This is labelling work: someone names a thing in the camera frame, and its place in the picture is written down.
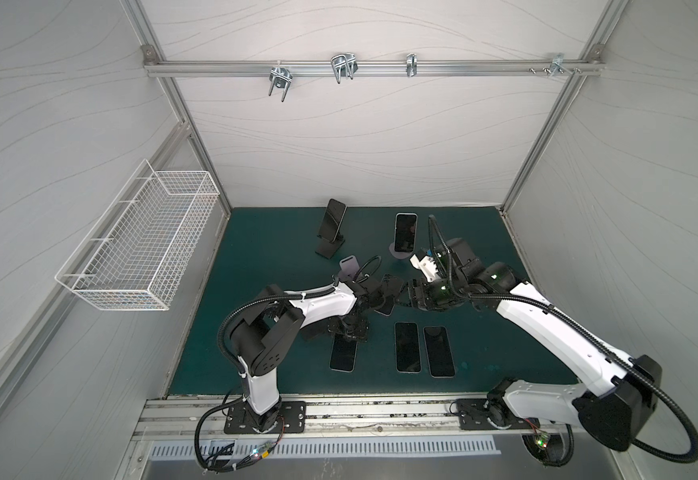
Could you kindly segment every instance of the wire basket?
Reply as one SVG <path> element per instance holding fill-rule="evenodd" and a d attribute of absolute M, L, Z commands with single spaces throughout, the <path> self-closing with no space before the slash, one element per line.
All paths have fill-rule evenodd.
<path fill-rule="evenodd" d="M 218 198 L 207 171 L 155 171 L 144 162 L 151 173 L 123 188 L 134 196 L 112 203 L 56 275 L 100 310 L 167 310 Z M 82 267 L 67 271 L 73 264 Z"/>

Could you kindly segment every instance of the phone screen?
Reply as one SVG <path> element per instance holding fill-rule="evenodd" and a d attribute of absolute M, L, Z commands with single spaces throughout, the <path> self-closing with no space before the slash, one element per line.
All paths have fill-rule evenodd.
<path fill-rule="evenodd" d="M 347 340 L 343 335 L 333 338 L 333 352 L 330 354 L 330 369 L 340 372 L 354 370 L 354 358 L 356 357 L 356 342 Z"/>
<path fill-rule="evenodd" d="M 426 356 L 429 358 L 429 371 L 434 377 L 456 376 L 452 364 L 450 341 L 444 326 L 423 327 L 423 341 L 426 344 Z"/>
<path fill-rule="evenodd" d="M 421 351 L 418 347 L 418 325 L 411 322 L 394 324 L 397 371 L 418 373 L 421 371 Z"/>
<path fill-rule="evenodd" d="M 342 204 L 333 198 L 327 203 L 325 208 L 325 216 L 320 225 L 320 232 L 317 234 L 329 242 L 335 242 L 338 236 L 338 228 L 341 226 L 341 221 L 344 219 L 346 212 L 346 204 Z"/>
<path fill-rule="evenodd" d="M 416 246 L 416 214 L 397 214 L 394 223 L 394 251 L 409 254 Z"/>

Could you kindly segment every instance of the black phone stand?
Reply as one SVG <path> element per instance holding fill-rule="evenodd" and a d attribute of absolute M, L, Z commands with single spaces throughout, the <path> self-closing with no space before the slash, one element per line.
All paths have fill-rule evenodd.
<path fill-rule="evenodd" d="M 341 235 L 340 232 L 338 233 L 338 235 L 336 235 L 336 239 L 333 242 L 329 242 L 325 240 L 323 237 L 320 237 L 320 244 L 316 246 L 315 252 L 329 260 L 333 257 L 335 252 L 337 252 L 338 249 L 341 248 L 341 245 L 344 244 L 344 241 L 344 236 Z"/>

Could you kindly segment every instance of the metal bracket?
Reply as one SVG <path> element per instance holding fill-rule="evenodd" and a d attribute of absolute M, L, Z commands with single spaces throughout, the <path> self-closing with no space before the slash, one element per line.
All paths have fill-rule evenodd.
<path fill-rule="evenodd" d="M 565 68 L 562 66 L 562 62 L 564 60 L 564 57 L 562 56 L 561 53 L 557 53 L 554 56 L 554 59 L 552 60 L 551 64 L 548 66 L 548 68 L 544 68 L 544 72 L 546 72 L 546 75 L 549 77 L 553 77 L 556 74 L 568 74 L 568 75 L 573 75 L 576 72 L 573 70 L 570 70 L 569 68 Z"/>
<path fill-rule="evenodd" d="M 336 76 L 336 82 L 341 83 L 341 75 L 349 80 L 354 80 L 354 72 L 357 70 L 356 57 L 353 53 L 340 53 L 330 59 L 330 66 Z"/>
<path fill-rule="evenodd" d="M 418 56 L 414 53 L 407 55 L 407 76 L 415 77 L 418 74 Z"/>
<path fill-rule="evenodd" d="M 290 88 L 290 83 L 293 82 L 293 75 L 290 74 L 290 71 L 288 71 L 286 68 L 274 67 L 271 69 L 271 72 L 269 72 L 269 80 L 271 80 L 269 96 L 271 96 L 271 92 L 274 91 L 274 87 L 284 88 L 281 101 L 285 101 L 287 90 Z"/>
<path fill-rule="evenodd" d="M 141 45 L 144 54 L 144 65 L 156 65 L 159 62 L 157 51 L 151 45 Z"/>
<path fill-rule="evenodd" d="M 458 398 L 454 404 L 458 411 L 458 427 L 461 430 L 496 430 L 488 421 L 488 410 L 484 398 Z M 528 426 L 518 418 L 507 430 L 523 430 Z"/>
<path fill-rule="evenodd" d="M 592 45 L 592 49 L 589 50 L 589 53 L 586 54 L 586 58 L 584 60 L 589 63 L 601 63 L 603 51 L 604 44 L 595 43 L 594 45 Z"/>
<path fill-rule="evenodd" d="M 282 422 L 285 422 L 285 433 L 304 433 L 306 424 L 306 402 L 282 402 L 282 407 L 277 413 L 282 419 L 277 419 L 271 433 L 282 431 Z M 248 410 L 242 405 L 229 407 L 224 424 L 224 433 L 227 435 L 239 435 L 243 433 L 258 433 L 253 430 L 253 420 L 248 416 Z"/>

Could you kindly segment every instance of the teal mat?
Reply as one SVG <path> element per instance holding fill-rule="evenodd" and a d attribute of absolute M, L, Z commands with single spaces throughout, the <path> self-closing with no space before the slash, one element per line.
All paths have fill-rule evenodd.
<path fill-rule="evenodd" d="M 356 255 L 360 264 L 379 254 L 376 273 L 404 279 L 421 273 L 408 260 L 389 253 L 394 216 L 419 216 L 416 248 L 428 243 L 426 218 L 434 214 L 446 238 L 463 237 L 485 265 L 502 261 L 519 274 L 525 269 L 495 208 L 349 208 L 341 225 L 344 245 L 331 260 L 314 252 L 322 208 L 236 208 L 221 241 L 210 279 L 170 387 L 171 395 L 219 395 L 239 383 L 239 376 L 216 347 L 220 322 L 237 306 L 252 300 L 267 284 L 283 290 L 324 286 L 337 273 L 338 261 Z M 504 377 L 529 382 L 574 383 L 573 373 L 540 343 L 492 311 L 463 305 L 449 312 L 421 312 L 395 307 L 391 317 L 370 314 L 370 340 L 360 343 L 352 373 L 328 367 L 333 340 L 296 338 L 277 369 L 281 393 L 483 392 Z M 394 358 L 394 323 L 419 326 L 421 373 L 399 373 Z M 435 379 L 429 373 L 424 326 L 445 326 L 456 376 Z"/>

